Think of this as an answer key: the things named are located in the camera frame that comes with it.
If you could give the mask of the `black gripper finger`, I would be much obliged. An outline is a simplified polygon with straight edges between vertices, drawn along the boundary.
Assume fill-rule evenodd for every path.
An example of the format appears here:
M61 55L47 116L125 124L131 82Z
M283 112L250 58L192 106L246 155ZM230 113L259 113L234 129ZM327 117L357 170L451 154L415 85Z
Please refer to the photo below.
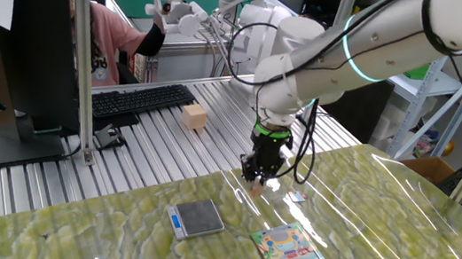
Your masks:
M255 153L241 155L240 163L242 176L248 183L263 184L263 177L258 169Z
M286 174L286 169L280 170L280 169L277 169L276 167L270 168L270 169L264 169L261 172L262 182L265 184L269 182L271 179L282 177L284 174Z

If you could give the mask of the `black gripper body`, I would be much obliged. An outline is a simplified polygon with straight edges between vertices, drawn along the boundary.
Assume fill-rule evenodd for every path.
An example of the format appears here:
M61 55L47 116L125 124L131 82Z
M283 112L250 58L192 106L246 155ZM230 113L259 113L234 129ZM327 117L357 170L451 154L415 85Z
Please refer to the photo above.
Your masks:
M253 163L257 170L277 169L283 164L280 149L283 145L292 146L293 138L290 133L275 133L268 136L251 137L253 144Z

